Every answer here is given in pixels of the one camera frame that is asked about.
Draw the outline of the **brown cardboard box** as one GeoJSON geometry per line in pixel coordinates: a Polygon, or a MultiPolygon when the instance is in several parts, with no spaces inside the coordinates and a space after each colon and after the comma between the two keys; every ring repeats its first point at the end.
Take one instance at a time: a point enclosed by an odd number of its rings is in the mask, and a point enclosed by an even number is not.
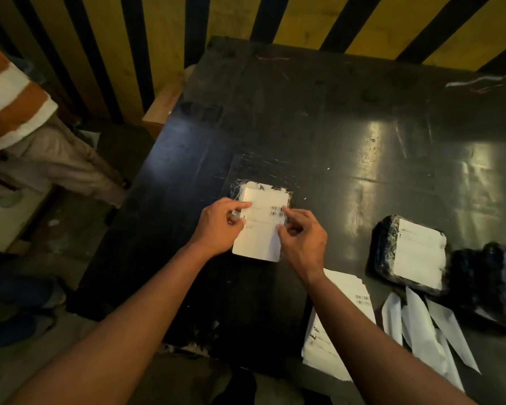
{"type": "Polygon", "coordinates": [[[144,114],[142,126],[154,141],[162,132],[195,68],[196,64],[190,65],[181,74],[169,79],[157,92],[154,101],[144,114]]]}

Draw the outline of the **black parcel with white label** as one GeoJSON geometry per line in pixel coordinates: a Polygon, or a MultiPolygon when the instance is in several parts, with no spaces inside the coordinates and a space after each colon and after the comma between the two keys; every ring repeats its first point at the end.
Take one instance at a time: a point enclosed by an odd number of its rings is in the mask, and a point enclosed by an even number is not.
{"type": "Polygon", "coordinates": [[[449,290],[447,246],[443,232],[389,215],[372,231],[368,265],[393,284],[442,296],[449,290]]]}

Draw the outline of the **person's left forearm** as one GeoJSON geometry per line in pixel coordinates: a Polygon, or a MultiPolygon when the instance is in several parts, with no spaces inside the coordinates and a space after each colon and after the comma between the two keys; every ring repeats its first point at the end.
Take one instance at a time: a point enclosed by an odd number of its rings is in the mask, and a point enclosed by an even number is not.
{"type": "Polygon", "coordinates": [[[126,405],[196,276],[230,248],[190,242],[143,287],[35,373],[7,405],[126,405]]]}

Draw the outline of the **clear tape scrap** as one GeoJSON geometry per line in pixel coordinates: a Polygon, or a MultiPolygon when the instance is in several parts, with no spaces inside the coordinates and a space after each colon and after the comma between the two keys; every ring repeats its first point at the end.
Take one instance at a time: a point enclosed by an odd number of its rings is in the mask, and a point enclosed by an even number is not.
{"type": "Polygon", "coordinates": [[[483,75],[467,81],[452,81],[445,88],[467,88],[470,92],[484,94],[494,88],[501,87],[504,77],[499,75],[483,75]]]}

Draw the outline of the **person's left hand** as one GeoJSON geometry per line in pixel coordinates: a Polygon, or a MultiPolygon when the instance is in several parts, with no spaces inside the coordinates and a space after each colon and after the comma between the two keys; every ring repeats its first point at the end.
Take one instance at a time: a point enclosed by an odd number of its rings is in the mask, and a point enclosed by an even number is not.
{"type": "Polygon", "coordinates": [[[205,258],[213,258],[229,250],[244,227],[228,223],[228,214],[250,208],[251,202],[223,197],[204,208],[188,245],[205,258]]]}

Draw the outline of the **black plastic-wrapped parcel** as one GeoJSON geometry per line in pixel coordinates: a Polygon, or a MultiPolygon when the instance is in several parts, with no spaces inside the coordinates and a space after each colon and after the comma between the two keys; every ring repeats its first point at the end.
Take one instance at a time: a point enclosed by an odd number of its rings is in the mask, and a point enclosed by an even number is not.
{"type": "Polygon", "coordinates": [[[293,192],[282,186],[237,180],[230,187],[230,198],[251,203],[250,208],[237,214],[245,220],[243,234],[273,231],[287,224],[289,217],[283,207],[290,207],[293,192]]]}
{"type": "Polygon", "coordinates": [[[506,329],[506,244],[454,251],[448,285],[453,307],[506,329]]]}

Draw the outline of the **person's right forearm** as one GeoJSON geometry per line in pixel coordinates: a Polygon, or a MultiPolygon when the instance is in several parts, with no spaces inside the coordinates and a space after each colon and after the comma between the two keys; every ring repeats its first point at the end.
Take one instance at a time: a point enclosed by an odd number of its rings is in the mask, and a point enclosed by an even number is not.
{"type": "Polygon", "coordinates": [[[306,270],[302,281],[367,405],[477,405],[373,324],[322,267],[306,270]]]}

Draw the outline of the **white shipping label sheet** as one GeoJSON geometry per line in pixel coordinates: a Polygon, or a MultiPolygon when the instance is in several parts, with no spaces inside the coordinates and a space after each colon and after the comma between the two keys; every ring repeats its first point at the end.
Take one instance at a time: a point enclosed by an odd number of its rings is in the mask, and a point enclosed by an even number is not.
{"type": "Polygon", "coordinates": [[[251,203],[234,215],[245,220],[245,226],[232,247],[232,253],[241,257],[278,262],[281,242],[277,226],[286,222],[283,206],[289,206],[291,192],[269,184],[247,181],[241,183],[238,201],[251,203]]]}

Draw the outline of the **person's right hand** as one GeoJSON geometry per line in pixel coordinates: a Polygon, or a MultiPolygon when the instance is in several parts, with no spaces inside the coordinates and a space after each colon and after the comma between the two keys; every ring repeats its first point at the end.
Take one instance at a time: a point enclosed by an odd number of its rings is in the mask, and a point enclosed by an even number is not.
{"type": "Polygon", "coordinates": [[[309,287],[324,277],[324,251],[327,233],[311,211],[283,207],[289,217],[287,224],[296,227],[296,236],[290,246],[282,246],[288,260],[304,286],[309,287]]]}

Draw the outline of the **stack of white label sheets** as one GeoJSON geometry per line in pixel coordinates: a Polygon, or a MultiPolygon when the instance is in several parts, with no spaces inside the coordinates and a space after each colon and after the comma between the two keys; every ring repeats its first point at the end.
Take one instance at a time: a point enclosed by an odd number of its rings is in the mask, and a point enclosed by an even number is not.
{"type": "MultiPolygon", "coordinates": [[[[347,298],[376,324],[370,294],[363,281],[357,276],[324,269],[326,276],[344,293],[347,298]]],[[[312,309],[304,345],[302,363],[340,381],[352,381],[344,362],[330,341],[324,326],[314,309],[312,309]]]]}

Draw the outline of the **white backing paper strip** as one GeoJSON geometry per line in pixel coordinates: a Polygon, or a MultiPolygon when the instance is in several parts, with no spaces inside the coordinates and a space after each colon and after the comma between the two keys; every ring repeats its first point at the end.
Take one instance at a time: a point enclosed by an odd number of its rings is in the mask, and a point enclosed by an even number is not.
{"type": "Polygon", "coordinates": [[[481,374],[455,313],[451,309],[430,299],[426,299],[426,302],[431,318],[437,324],[439,330],[442,331],[446,340],[459,355],[463,363],[481,374]]]}
{"type": "Polygon", "coordinates": [[[406,287],[406,302],[406,306],[401,309],[401,315],[413,355],[438,374],[445,376],[448,370],[445,349],[438,342],[425,302],[409,287],[406,287]]]}
{"type": "Polygon", "coordinates": [[[447,370],[445,371],[444,376],[448,381],[450,381],[452,383],[452,385],[456,386],[463,393],[465,393],[465,388],[463,387],[463,384],[462,384],[461,379],[459,377],[459,372],[457,370],[449,343],[441,330],[436,328],[435,332],[436,332],[436,337],[437,337],[439,344],[443,347],[443,349],[445,351],[447,370]]]}
{"type": "Polygon", "coordinates": [[[403,346],[402,304],[398,294],[391,292],[381,308],[384,332],[403,346]]]}

